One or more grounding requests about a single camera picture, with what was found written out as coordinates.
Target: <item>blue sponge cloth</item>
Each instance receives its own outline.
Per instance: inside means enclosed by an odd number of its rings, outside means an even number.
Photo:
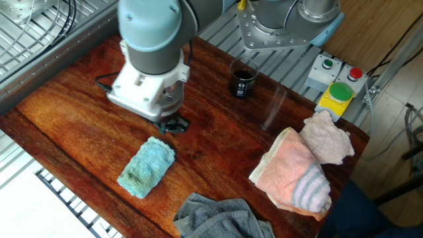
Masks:
[[[173,161],[174,151],[162,141],[150,137],[126,165],[118,183],[132,196],[145,198],[160,182]]]

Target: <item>striped towel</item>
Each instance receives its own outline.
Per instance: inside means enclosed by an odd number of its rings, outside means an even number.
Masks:
[[[276,138],[249,178],[281,209],[320,220],[332,204],[321,166],[292,128]]]

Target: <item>wooden tabletop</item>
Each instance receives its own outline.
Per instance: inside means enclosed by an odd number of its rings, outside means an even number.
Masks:
[[[125,237],[178,237],[172,218],[192,192],[245,199],[258,219],[272,223],[277,238],[316,236],[323,221],[277,209],[248,180],[283,129],[304,127],[313,102],[262,74],[253,96],[236,99],[228,91],[233,58],[196,38],[180,109],[191,125],[184,134],[163,136],[95,85],[96,76],[122,68],[119,41],[111,36],[33,92],[0,117],[0,129]],[[356,154],[343,165],[323,165],[333,202],[369,139],[349,122],[337,126],[350,132]],[[150,136],[169,144],[176,160],[141,200],[116,179]]]

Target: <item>red button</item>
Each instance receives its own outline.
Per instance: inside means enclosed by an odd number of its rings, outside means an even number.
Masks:
[[[350,70],[350,76],[353,79],[359,79],[359,78],[363,77],[363,72],[359,68],[352,68]]]

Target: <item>wooden wall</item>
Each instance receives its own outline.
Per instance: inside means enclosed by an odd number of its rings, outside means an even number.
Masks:
[[[323,49],[366,71],[423,12],[423,0],[340,0],[340,4],[344,22]]]

